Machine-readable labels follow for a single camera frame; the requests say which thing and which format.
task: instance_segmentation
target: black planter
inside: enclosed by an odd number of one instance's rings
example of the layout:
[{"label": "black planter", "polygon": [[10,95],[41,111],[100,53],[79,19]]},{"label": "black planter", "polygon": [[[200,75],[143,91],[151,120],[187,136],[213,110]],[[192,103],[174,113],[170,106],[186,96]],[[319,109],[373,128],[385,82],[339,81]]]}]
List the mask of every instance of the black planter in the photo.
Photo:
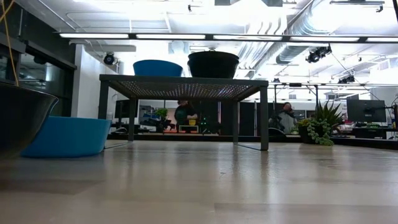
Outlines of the black planter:
[{"label": "black planter", "polygon": [[188,56],[192,77],[233,78],[239,64],[239,57],[217,51],[195,52]]},{"label": "black planter", "polygon": [[[315,127],[315,132],[318,133],[320,137],[324,135],[322,127]],[[298,127],[298,134],[300,135],[303,143],[316,144],[315,140],[313,140],[312,137],[308,135],[307,127]]]},{"label": "black planter", "polygon": [[18,156],[57,102],[55,96],[0,83],[0,159]]}]

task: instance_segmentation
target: air duct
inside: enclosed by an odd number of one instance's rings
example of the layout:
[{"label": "air duct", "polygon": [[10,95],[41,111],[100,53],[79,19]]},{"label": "air duct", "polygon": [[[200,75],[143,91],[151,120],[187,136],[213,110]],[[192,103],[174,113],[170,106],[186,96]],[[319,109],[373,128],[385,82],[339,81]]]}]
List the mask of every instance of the air duct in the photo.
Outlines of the air duct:
[{"label": "air duct", "polygon": [[[344,16],[336,15],[336,6],[326,0],[314,0],[306,11],[285,31],[287,35],[328,35],[337,30],[343,22]],[[263,70],[268,61],[274,58],[278,64],[289,64],[310,46],[294,46],[286,43],[274,43],[254,69]]]}]

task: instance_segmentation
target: shelf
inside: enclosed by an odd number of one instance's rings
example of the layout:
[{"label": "shelf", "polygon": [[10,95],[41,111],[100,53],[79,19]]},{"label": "shelf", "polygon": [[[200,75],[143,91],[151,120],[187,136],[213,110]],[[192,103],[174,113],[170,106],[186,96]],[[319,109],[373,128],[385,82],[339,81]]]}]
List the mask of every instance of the shelf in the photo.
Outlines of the shelf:
[{"label": "shelf", "polygon": [[268,81],[220,78],[100,75],[102,82],[129,98],[142,100],[241,101],[268,87]]}]

